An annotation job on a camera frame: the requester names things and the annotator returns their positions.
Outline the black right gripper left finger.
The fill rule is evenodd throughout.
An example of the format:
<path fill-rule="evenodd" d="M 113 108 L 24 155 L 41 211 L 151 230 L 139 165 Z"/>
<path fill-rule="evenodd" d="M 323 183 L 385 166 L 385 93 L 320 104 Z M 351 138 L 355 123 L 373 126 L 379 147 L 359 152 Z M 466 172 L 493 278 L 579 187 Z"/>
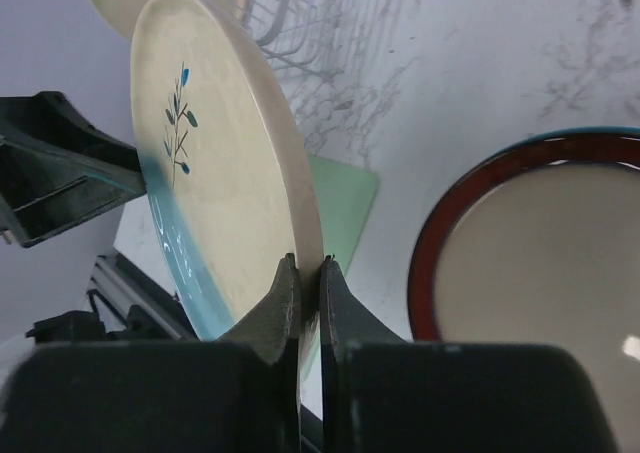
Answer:
<path fill-rule="evenodd" d="M 298 452 L 301 281 L 292 253 L 279 261 L 264 298 L 220 341 L 249 355 L 240 377 L 237 449 Z"/>

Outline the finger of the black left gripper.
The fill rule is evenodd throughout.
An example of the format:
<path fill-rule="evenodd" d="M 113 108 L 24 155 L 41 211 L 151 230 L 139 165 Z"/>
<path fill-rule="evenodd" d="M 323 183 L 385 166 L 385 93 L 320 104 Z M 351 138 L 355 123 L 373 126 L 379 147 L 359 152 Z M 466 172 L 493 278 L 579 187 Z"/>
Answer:
<path fill-rule="evenodd" d="M 59 91 L 1 100 L 1 231 L 33 247 L 145 195 L 136 149 Z"/>

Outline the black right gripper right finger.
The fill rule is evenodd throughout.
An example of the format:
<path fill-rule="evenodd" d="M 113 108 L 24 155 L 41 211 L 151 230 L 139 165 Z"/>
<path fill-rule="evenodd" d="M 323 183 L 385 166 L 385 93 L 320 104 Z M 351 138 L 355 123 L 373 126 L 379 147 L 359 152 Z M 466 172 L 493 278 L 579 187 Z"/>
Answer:
<path fill-rule="evenodd" d="M 351 293 L 330 256 L 320 269 L 319 313 L 325 450 L 393 450 L 411 379 L 406 342 Z"/>

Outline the blue white floral plate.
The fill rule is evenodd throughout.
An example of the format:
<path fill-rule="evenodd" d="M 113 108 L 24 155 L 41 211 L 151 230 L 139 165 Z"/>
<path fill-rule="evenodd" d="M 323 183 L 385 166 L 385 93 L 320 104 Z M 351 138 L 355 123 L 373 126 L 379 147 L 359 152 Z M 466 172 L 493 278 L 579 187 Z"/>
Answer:
<path fill-rule="evenodd" d="M 162 254 L 197 336 L 231 330 L 292 255 L 305 367 L 321 221 L 303 136 L 256 43 L 201 0 L 149 0 L 131 46 L 131 111 Z"/>

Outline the dark red rimmed plate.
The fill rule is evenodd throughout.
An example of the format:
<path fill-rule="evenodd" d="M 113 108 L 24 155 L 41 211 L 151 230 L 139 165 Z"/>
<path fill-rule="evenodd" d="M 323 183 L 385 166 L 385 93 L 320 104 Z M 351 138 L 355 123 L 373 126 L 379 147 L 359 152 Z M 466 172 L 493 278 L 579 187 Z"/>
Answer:
<path fill-rule="evenodd" d="M 460 178 L 416 242 L 417 340 L 560 347 L 639 448 L 639 136 L 513 145 Z"/>

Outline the watermelon pattern plate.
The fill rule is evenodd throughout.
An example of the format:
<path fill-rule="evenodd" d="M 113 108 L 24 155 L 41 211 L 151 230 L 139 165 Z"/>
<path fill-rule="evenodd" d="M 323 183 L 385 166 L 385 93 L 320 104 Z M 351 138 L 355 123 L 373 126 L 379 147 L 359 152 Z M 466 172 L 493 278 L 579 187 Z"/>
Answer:
<path fill-rule="evenodd" d="M 536 134 L 525 140 L 519 142 L 519 145 L 528 144 L 537 141 L 552 140 L 554 138 L 564 138 L 572 135 L 587 135 L 587 134 L 612 134 L 625 137 L 638 137 L 640 129 L 638 127 L 630 126 L 585 126 L 575 127 L 562 130 L 554 130 L 548 133 Z"/>

